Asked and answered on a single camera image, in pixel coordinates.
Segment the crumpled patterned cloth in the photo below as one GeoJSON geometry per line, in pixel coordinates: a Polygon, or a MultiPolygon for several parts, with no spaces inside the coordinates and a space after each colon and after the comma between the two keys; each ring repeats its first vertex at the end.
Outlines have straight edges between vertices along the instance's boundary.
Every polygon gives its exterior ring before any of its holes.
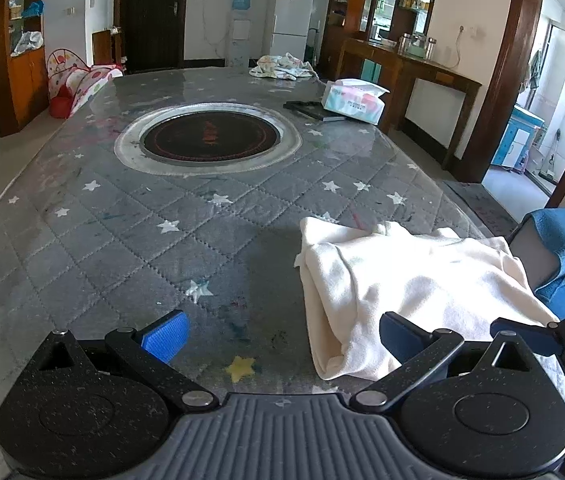
{"type": "Polygon", "coordinates": [[[278,80],[311,79],[315,70],[309,62],[286,53],[284,55],[263,55],[256,65],[249,70],[249,75],[255,78],[270,78],[278,80]]]}

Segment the water dispenser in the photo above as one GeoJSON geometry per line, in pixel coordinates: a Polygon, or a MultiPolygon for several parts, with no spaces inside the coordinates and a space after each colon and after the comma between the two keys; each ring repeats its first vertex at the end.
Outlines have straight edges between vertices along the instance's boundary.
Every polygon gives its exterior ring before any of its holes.
{"type": "Polygon", "coordinates": [[[232,0],[226,41],[227,67],[249,68],[251,24],[251,0],[232,0]]]}

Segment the cream white garment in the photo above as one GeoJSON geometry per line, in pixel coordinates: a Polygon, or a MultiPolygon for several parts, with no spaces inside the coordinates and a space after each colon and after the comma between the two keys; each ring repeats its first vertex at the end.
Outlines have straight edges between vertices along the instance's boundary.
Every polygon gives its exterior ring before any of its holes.
{"type": "Polygon", "coordinates": [[[317,376],[376,380],[399,367],[380,340],[380,318],[397,312],[427,332],[449,328],[488,341],[497,318],[544,326],[556,315],[533,295],[502,237],[461,238],[450,228],[413,235],[388,221],[374,232],[307,217],[295,265],[304,292],[317,376]]]}

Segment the white refrigerator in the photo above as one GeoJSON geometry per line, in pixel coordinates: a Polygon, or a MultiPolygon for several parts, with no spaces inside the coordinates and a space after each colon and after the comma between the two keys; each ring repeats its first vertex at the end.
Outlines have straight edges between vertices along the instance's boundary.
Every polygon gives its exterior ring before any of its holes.
{"type": "Polygon", "coordinates": [[[263,53],[303,60],[313,11],[314,0],[268,0],[263,53]]]}

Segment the round induction cooktop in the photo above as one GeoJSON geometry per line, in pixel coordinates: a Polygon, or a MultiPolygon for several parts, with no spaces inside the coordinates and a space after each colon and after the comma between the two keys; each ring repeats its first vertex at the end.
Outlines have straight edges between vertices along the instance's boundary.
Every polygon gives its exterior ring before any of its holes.
{"type": "Polygon", "coordinates": [[[298,129],[276,110],[203,102],[140,116],[115,140],[114,154],[144,174],[215,177],[275,165],[301,145],[298,129]]]}

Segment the tissue pack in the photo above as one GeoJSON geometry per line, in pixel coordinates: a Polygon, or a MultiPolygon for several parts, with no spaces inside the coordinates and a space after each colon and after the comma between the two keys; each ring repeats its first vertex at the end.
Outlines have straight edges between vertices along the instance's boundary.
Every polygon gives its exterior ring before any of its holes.
{"type": "Polygon", "coordinates": [[[327,82],[322,106],[328,112],[377,126],[385,110],[383,97],[389,93],[388,89],[362,79],[338,79],[327,82]]]}

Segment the blue sofa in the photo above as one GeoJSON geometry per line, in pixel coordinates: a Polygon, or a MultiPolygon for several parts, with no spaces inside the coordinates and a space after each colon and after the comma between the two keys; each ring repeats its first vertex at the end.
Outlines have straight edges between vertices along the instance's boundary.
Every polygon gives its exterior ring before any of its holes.
{"type": "Polygon", "coordinates": [[[557,318],[565,318],[565,208],[526,214],[507,242],[521,260],[533,294],[557,318]]]}

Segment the glass jars on table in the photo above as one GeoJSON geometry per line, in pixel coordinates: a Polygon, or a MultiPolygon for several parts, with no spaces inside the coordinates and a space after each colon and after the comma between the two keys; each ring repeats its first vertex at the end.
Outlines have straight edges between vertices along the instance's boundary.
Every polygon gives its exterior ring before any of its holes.
{"type": "Polygon", "coordinates": [[[435,55],[437,40],[421,32],[403,34],[397,44],[397,53],[430,61],[435,55]]]}

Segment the dark wooden door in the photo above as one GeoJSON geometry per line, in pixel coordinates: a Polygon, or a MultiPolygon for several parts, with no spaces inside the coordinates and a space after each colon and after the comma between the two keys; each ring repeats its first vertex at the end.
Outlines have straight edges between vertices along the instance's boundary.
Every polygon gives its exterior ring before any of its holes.
{"type": "Polygon", "coordinates": [[[184,61],[186,0],[114,0],[126,72],[179,68],[184,61]]]}

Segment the blue cabinet in doorway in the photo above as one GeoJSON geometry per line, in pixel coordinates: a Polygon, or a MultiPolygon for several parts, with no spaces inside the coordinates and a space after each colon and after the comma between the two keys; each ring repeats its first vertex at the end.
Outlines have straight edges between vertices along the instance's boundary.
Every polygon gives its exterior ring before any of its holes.
{"type": "Polygon", "coordinates": [[[499,142],[499,147],[491,160],[491,165],[507,170],[525,170],[532,141],[543,128],[544,120],[542,118],[519,105],[515,105],[501,137],[501,142],[499,142]]]}

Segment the wooden side table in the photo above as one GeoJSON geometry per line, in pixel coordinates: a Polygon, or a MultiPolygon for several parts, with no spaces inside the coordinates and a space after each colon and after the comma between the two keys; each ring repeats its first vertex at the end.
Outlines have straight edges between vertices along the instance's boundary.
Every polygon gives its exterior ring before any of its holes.
{"type": "Polygon", "coordinates": [[[435,141],[426,141],[424,146],[424,149],[441,164],[443,170],[454,169],[459,164],[459,159],[455,156],[456,148],[467,127],[470,113],[481,88],[480,82],[435,62],[414,58],[407,54],[398,54],[392,49],[354,38],[343,41],[336,70],[337,79],[352,74],[353,64],[349,58],[353,56],[374,62],[381,67],[379,84],[389,90],[381,97],[385,103],[385,109],[381,115],[378,129],[382,133],[400,130],[404,126],[409,100],[418,79],[459,91],[464,95],[449,146],[435,148],[433,146],[435,141]]]}

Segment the polka dot play tent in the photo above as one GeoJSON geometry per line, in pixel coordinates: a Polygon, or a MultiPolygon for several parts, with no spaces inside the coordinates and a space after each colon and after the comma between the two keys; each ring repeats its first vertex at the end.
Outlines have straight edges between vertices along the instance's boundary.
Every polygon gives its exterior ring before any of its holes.
{"type": "Polygon", "coordinates": [[[47,58],[49,114],[66,119],[77,112],[114,78],[122,77],[122,67],[87,65],[69,49],[56,49],[47,58]]]}

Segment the left wooden shelf cabinet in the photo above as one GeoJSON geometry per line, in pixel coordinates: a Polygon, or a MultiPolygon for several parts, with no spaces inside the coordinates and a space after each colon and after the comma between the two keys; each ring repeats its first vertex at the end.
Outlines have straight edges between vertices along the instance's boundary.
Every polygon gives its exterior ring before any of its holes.
{"type": "Polygon", "coordinates": [[[43,0],[0,0],[0,135],[48,107],[43,0]]]}

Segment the grey star quilted table cover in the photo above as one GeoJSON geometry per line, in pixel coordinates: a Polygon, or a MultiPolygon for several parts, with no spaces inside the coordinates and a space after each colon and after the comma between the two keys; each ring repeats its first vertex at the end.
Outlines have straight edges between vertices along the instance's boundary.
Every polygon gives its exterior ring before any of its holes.
{"type": "MultiPolygon", "coordinates": [[[[488,231],[376,128],[286,112],[322,90],[223,68],[130,76],[58,128],[0,192],[0,404],[53,330],[98,339],[174,309],[191,322],[175,366],[216,394],[355,389],[354,378],[315,372],[295,268],[301,221],[488,231]],[[142,115],[203,102],[284,114],[300,146],[211,177],[145,174],[116,157],[116,138],[142,115]]],[[[0,479],[9,475],[0,452],[0,479]]]]}

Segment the right wooden display cabinet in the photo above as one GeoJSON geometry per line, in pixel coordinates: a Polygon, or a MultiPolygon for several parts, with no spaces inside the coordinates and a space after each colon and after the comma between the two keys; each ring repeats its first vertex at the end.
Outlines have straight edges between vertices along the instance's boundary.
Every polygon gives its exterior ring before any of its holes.
{"type": "Polygon", "coordinates": [[[336,76],[342,44],[347,39],[375,44],[397,41],[405,34],[425,36],[435,0],[329,0],[317,71],[336,76]]]}

